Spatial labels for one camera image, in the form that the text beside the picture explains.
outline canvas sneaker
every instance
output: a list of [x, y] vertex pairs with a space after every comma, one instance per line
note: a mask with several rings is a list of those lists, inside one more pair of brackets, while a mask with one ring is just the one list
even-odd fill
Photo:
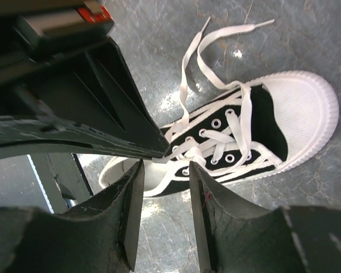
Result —
[[[180, 104], [184, 115], [161, 128], [170, 143], [167, 154], [144, 162], [145, 197], [188, 189], [191, 160], [216, 181], [235, 183], [289, 170], [315, 155], [331, 138], [339, 106], [332, 86], [322, 77], [287, 71], [225, 84], [203, 61], [201, 53], [213, 41], [272, 22], [221, 28], [202, 39], [204, 27], [196, 35], [182, 61]], [[226, 91], [188, 113], [185, 68], [196, 50], [200, 70]], [[116, 182], [136, 161], [113, 158], [101, 172], [99, 183], [106, 187]]]

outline concrete floor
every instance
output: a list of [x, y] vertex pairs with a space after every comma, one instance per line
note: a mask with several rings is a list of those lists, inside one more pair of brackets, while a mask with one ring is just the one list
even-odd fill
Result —
[[[206, 33], [275, 19], [269, 27], [219, 40], [205, 51], [204, 59], [227, 82], [287, 70], [317, 73], [335, 88], [339, 124], [327, 146], [303, 165], [229, 188], [268, 209], [341, 205], [341, 0], [107, 0], [106, 6], [115, 20], [111, 36], [159, 126], [182, 114], [177, 103], [181, 60], [208, 16]], [[187, 73], [194, 90], [187, 100], [189, 109], [219, 94], [195, 59]], [[92, 159], [84, 168], [96, 183], [109, 158]], [[189, 191], [145, 199], [136, 272], [197, 272], [197, 259]]]

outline white rubber sole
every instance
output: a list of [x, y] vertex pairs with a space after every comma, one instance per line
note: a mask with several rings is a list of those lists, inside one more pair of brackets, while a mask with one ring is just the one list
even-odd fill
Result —
[[323, 146], [326, 145], [328, 140], [332, 137], [338, 120], [339, 120], [339, 105], [335, 91], [332, 86], [322, 77], [305, 71], [288, 71], [288, 72], [280, 72], [272, 75], [268, 75], [265, 77], [257, 78], [248, 82], [247, 84], [259, 84], [263, 82], [263, 79], [267, 77], [273, 78], [285, 78], [285, 77], [296, 77], [303, 76], [308, 79], [308, 82], [311, 82], [316, 86], [319, 90], [319, 99], [321, 103], [321, 111], [322, 111], [322, 120], [319, 124], [317, 132], [314, 134], [313, 138], [311, 138], [310, 145], [307, 145], [303, 150], [298, 152], [298, 154], [291, 160], [287, 160], [286, 162], [279, 165], [276, 169], [269, 172], [260, 173], [258, 175], [253, 175], [244, 179], [235, 180], [231, 182], [223, 183], [224, 185], [229, 185], [233, 183], [238, 183], [242, 181], [250, 181], [256, 180], [260, 178], [264, 178], [267, 176], [272, 176], [281, 172], [285, 172], [289, 169], [292, 169], [308, 159], [314, 156], [317, 152], [319, 152]]

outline red sticker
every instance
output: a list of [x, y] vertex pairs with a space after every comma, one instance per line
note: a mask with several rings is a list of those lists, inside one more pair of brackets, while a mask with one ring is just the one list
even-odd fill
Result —
[[102, 13], [93, 14], [89, 9], [85, 7], [80, 7], [77, 9], [78, 13], [89, 23], [95, 24], [103, 21], [108, 21], [111, 19], [110, 13], [106, 10], [104, 6], [101, 6]]

